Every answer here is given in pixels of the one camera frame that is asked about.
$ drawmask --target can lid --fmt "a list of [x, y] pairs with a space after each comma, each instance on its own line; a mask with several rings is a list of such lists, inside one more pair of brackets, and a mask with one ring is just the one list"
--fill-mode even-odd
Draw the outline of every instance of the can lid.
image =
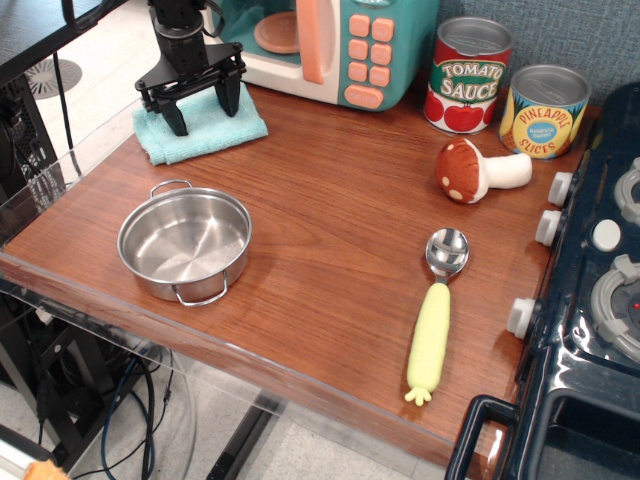
[[511, 29], [481, 17], [450, 18], [438, 27], [438, 38], [460, 55], [496, 55], [513, 46]]
[[531, 65], [518, 70], [511, 88], [530, 102], [568, 107], [589, 100], [591, 85], [577, 71], [560, 65]]

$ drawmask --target pot handle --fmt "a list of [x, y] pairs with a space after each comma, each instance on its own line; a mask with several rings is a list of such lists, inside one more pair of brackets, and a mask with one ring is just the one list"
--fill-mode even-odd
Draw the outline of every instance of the pot handle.
[[469, 404], [467, 414], [458, 435], [449, 466], [445, 473], [445, 480], [464, 480], [471, 464], [471, 456], [480, 437], [480, 430], [484, 422], [492, 420], [507, 427], [502, 452], [498, 458], [496, 471], [502, 469], [505, 454], [513, 437], [513, 430], [520, 419], [517, 406], [489, 395], [478, 395]]
[[229, 290], [229, 282], [227, 282], [227, 271], [223, 270], [222, 273], [224, 276], [224, 288], [222, 289], [222, 292], [220, 292], [214, 297], [208, 298], [207, 300], [202, 300], [201, 302], [185, 302], [180, 296], [180, 294], [178, 293], [178, 289], [176, 288], [175, 285], [172, 285], [171, 289], [173, 290], [173, 293], [176, 294], [176, 297], [178, 297], [178, 300], [184, 307], [203, 307], [205, 305], [209, 305], [210, 303], [215, 302], [216, 300], [220, 300], [222, 297], [224, 297], [227, 294], [227, 291]]
[[189, 188], [193, 188], [193, 185], [191, 185], [191, 182], [189, 180], [180, 180], [178, 178], [174, 180], [167, 180], [166, 182], [159, 183], [158, 185], [153, 187], [149, 192], [149, 198], [153, 198], [153, 194], [156, 193], [156, 190], [158, 190], [159, 188], [164, 187], [165, 185], [170, 185], [172, 183], [186, 183], [187, 185], [189, 185]]

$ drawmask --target toy mushroom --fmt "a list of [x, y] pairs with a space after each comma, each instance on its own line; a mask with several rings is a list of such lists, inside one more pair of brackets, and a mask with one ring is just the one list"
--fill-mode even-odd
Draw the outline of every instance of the toy mushroom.
[[466, 138], [446, 144], [436, 160], [436, 178], [456, 202], [475, 203], [489, 188], [516, 188], [531, 180], [531, 157], [526, 153], [505, 157], [482, 156]]

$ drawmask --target fabric wall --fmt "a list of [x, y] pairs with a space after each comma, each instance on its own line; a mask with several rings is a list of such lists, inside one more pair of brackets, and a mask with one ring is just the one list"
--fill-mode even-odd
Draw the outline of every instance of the fabric wall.
[[580, 70], [601, 105], [616, 87], [640, 81], [640, 0], [440, 0], [438, 25], [485, 17], [515, 32], [504, 85], [526, 65]]

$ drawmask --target toy microwave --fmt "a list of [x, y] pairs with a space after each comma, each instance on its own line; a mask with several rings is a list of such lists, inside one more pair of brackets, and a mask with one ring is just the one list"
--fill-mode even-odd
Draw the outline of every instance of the toy microwave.
[[[439, 0], [221, 0], [214, 41], [240, 42], [249, 83], [381, 111], [430, 61]], [[205, 27], [219, 22], [207, 11]]]

